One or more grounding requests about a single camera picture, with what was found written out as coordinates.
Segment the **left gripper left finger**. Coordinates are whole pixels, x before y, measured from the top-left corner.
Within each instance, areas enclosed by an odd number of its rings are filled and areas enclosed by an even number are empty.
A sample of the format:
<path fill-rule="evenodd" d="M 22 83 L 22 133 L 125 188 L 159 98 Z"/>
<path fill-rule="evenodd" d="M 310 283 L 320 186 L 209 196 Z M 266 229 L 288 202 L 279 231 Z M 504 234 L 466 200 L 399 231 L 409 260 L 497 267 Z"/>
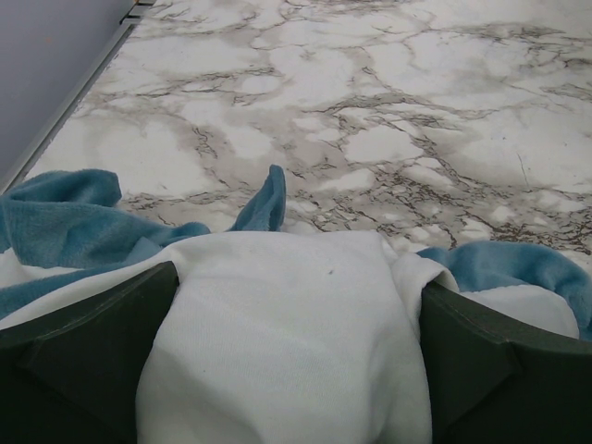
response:
<path fill-rule="evenodd" d="M 2 330 L 2 442 L 136 442 L 137 387 L 178 286 L 165 262 Z"/>

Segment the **white pillowcase blue trim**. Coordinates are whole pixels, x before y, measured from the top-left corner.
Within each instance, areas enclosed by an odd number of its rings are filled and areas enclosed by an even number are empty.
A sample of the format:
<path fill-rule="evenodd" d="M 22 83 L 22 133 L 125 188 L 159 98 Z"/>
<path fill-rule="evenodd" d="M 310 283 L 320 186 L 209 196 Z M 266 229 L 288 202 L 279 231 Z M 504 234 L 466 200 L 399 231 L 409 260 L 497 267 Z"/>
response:
<path fill-rule="evenodd" d="M 134 443 L 436 443 L 420 331 L 432 283 L 591 344 L 590 276 L 542 245 L 397 253 L 374 231 L 288 233 L 279 166 L 222 233 L 135 216 L 120 197 L 100 169 L 2 196 L 1 332 L 172 263 Z"/>

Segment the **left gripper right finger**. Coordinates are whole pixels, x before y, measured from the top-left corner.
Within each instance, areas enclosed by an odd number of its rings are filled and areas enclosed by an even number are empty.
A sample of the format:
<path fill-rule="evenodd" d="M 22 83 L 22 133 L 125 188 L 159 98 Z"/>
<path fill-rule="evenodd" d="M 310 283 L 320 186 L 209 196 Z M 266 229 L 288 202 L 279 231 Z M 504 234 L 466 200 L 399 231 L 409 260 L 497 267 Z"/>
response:
<path fill-rule="evenodd" d="M 432 283 L 421 349 L 436 443 L 588 443 L 591 344 Z"/>

